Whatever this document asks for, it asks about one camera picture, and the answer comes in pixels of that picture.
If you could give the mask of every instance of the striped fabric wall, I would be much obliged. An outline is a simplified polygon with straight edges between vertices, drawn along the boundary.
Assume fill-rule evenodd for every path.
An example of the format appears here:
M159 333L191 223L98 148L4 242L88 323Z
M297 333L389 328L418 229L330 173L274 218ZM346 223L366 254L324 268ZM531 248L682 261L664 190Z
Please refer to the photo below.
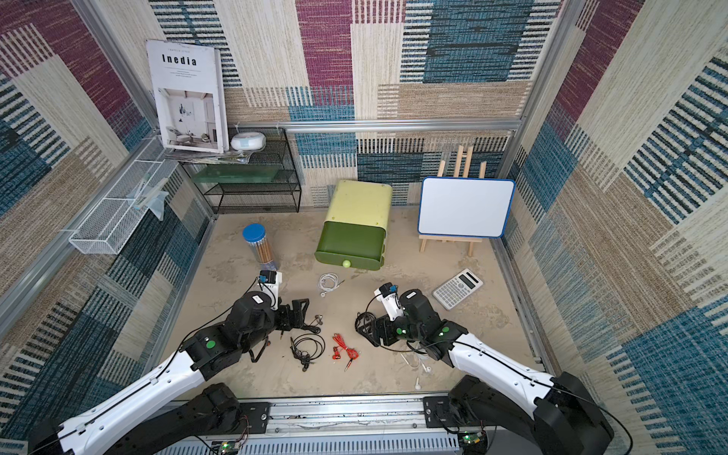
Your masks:
M587 0L510 169L531 311L633 453L728 453L727 40L722 0Z
M0 11L2 294L151 128L69 1ZM116 257L72 254L0 340L0 453L140 376L208 223L179 172L163 222Z
M214 46L238 122L519 117L561 0L97 0L151 88L146 39ZM495 135L497 144L489 143ZM460 134L495 172L510 132ZM445 135L297 135L301 204L340 178L392 184L417 203Z

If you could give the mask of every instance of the green tray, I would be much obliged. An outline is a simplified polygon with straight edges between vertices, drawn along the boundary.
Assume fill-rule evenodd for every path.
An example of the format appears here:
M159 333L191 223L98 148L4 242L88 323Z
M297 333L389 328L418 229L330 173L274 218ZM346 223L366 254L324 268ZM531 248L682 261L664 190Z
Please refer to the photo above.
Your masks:
M208 165L192 176L197 183L269 183L278 166L270 165Z
M377 226L326 221L314 257L324 264L341 266L350 261L355 269L379 270L384 263L386 235Z

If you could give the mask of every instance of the calculator display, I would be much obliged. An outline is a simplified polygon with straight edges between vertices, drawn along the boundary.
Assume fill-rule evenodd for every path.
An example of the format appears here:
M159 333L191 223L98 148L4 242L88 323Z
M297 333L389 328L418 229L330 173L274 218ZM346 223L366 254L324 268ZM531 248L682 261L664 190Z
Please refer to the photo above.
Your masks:
M475 285L472 283L472 281L470 281L469 279L467 279L465 277L465 275L460 275L459 278L460 278L460 281L462 281L463 283L465 283L468 288L473 289L475 287Z

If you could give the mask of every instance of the mounting plate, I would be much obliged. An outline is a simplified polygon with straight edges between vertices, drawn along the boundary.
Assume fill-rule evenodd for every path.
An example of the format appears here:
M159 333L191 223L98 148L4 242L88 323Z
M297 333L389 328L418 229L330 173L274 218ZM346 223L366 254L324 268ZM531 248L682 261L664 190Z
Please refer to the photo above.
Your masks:
M424 420L427 428L443 428L456 430L460 427L479 427L480 422L458 424L450 411L450 398L447 395L422 398L424 405Z

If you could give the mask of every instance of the magazine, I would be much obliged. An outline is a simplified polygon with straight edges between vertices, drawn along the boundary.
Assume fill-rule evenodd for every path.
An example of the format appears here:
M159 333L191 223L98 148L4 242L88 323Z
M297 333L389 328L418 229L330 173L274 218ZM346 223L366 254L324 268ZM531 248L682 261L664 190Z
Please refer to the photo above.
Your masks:
M148 40L146 53L162 145L166 149L227 151L220 51Z

